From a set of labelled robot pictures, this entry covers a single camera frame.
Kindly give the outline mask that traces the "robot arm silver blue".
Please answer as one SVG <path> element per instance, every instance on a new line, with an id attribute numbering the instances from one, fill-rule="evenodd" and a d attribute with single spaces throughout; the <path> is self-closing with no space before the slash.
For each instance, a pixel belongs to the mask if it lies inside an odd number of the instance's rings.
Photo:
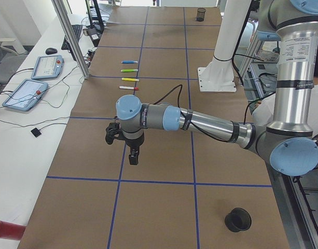
<path id="1" fill-rule="evenodd" d="M 134 95 L 116 102 L 118 133 L 138 163 L 145 129 L 191 130 L 215 140 L 237 143 L 259 155 L 276 171 L 300 176 L 318 164 L 318 146 L 308 125 L 318 44 L 318 1 L 261 1 L 258 35 L 281 39 L 273 120 L 265 126 L 242 124 L 166 103 L 145 104 Z"/>

